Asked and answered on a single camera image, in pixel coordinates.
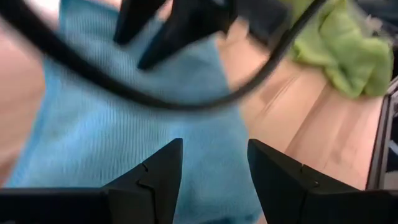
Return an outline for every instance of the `blue towel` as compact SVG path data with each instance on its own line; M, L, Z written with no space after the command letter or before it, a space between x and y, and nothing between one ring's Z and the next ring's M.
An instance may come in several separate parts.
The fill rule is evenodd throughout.
M179 52L153 72L136 63L161 26L151 21L127 47L112 41L117 11L63 0L59 34L87 60L134 88L167 100L199 102L227 94L214 38ZM260 212L237 106L195 114L126 102L44 62L45 96L7 187L100 187L174 138L183 139L175 223L255 223Z

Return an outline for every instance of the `green towel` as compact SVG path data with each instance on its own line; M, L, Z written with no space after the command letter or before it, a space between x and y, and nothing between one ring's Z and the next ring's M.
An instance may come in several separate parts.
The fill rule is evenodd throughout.
M296 20L312 0L281 0ZM393 54L388 41L366 37L345 0L329 0L292 47L295 61L320 66L326 77L350 98L381 96L388 88Z

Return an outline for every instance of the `wooden surface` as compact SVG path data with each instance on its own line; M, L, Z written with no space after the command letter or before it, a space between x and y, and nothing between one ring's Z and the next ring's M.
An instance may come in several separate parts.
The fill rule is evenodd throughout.
M118 5L118 0L108 2ZM56 18L57 4L41 1ZM268 52L235 24L218 39L220 58L234 88L267 60ZM0 34L0 181L29 134L44 92L37 54L2 26ZM250 137L359 189L364 189L381 108L381 98L349 100L317 68L285 59L272 76L241 102Z

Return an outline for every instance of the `knit texture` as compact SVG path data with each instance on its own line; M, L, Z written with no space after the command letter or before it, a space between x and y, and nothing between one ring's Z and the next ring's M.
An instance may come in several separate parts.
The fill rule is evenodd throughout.
M151 21L120 47L112 41L117 17L107 6L63 0L59 34L108 74L151 95L199 102L229 92L213 38L144 73L136 63L161 22ZM45 96L7 187L101 187L182 138L175 223L256 222L261 206L236 106L194 114L154 110L85 83L48 58L44 71Z

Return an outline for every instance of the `black cable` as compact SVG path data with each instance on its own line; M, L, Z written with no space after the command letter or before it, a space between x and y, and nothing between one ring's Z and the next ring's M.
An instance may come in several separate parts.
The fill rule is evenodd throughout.
M0 0L0 14L23 34L40 51L73 70L79 77L88 80L121 98L131 100L144 106L175 111L200 111L226 106L242 98L259 86L276 68L289 49L289 45L304 28L311 17L316 14L326 0L314 0L304 11L293 27L280 39L269 60L245 85L236 91L218 99L198 104L181 104L163 101L132 89L97 67L82 59L66 43L60 40L26 5L23 0Z

